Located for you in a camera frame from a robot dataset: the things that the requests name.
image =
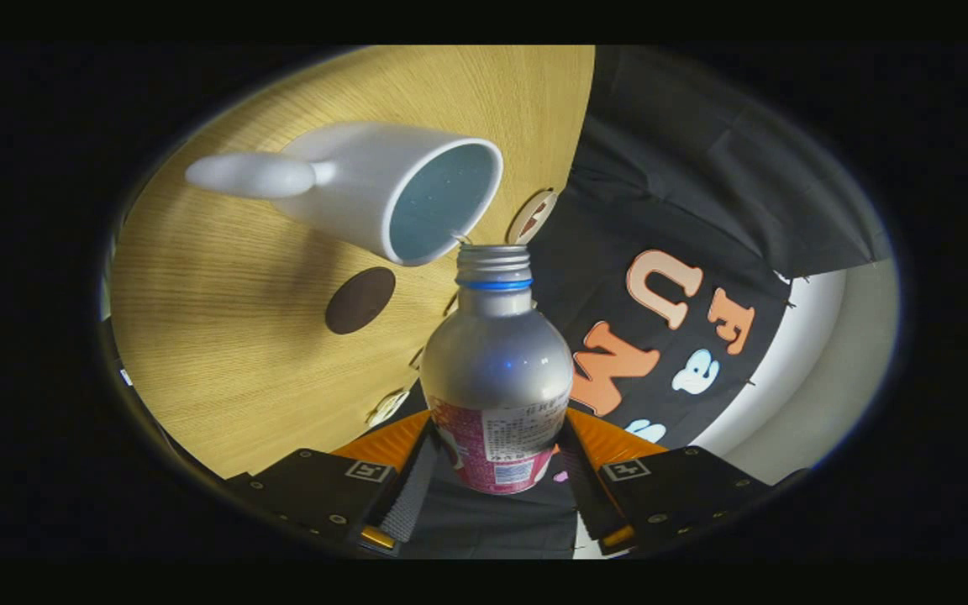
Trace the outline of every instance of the brown circle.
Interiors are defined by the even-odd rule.
[[[352,276],[327,303],[327,327],[335,334],[362,329],[379,317],[395,292],[395,272],[372,267]]]

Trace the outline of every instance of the silver bottle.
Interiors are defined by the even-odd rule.
[[[462,245],[458,309],[431,334],[420,386],[455,471],[514,494],[548,470],[573,383],[570,349],[533,308],[523,245]]]

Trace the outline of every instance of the wooden table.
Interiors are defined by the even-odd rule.
[[[289,76],[201,128],[138,196],[112,271],[115,339],[162,426],[223,477],[296,448],[345,445],[385,395],[418,378],[410,360],[457,290],[457,250],[399,267],[269,203],[189,187],[189,164],[280,150],[342,120],[483,137],[506,171],[470,238],[501,244],[531,196],[566,184],[592,59],[591,46],[370,47]],[[395,272],[391,301],[363,329],[331,333],[328,300],[370,267]]]

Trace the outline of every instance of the bottle label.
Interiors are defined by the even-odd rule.
[[[522,408],[472,410],[428,397],[454,471],[489,494],[525,491],[543,478],[568,401],[567,393]]]

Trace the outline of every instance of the mug rim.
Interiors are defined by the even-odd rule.
[[[415,176],[418,175],[420,170],[422,170],[429,162],[435,160],[435,158],[443,155],[449,150],[462,148],[462,146],[468,145],[480,145],[484,149],[487,149],[489,154],[491,154],[492,161],[495,162],[495,169],[492,170],[492,177],[488,181],[488,187],[485,189],[483,202],[477,204],[476,209],[470,214],[468,222],[468,231],[473,230],[476,227],[476,223],[480,222],[480,219],[484,217],[484,213],[487,212],[488,208],[492,205],[492,200],[495,199],[495,195],[499,192],[499,183],[502,181],[502,152],[499,150],[499,146],[495,145],[487,139],[481,139],[479,137],[461,137],[452,141],[447,141],[442,145],[437,146],[437,148],[430,150],[428,153],[420,156],[418,160],[413,163],[410,167],[403,173],[403,175],[398,180],[398,184],[393,189],[391,196],[388,197],[387,203],[384,204],[383,210],[383,222],[381,222],[381,232],[380,232],[380,245],[383,246],[383,252],[387,256],[388,260],[392,263],[401,265],[403,267],[418,267],[420,265],[427,265],[433,260],[445,255],[450,250],[454,249],[454,246],[458,245],[458,240],[453,236],[450,237],[450,242],[446,245],[440,246],[427,254],[426,256],[419,256],[418,258],[402,258],[395,248],[393,248],[391,242],[391,221],[393,215],[395,215],[395,207],[398,206],[398,200],[402,196],[402,192],[406,191],[406,187],[410,184]]]

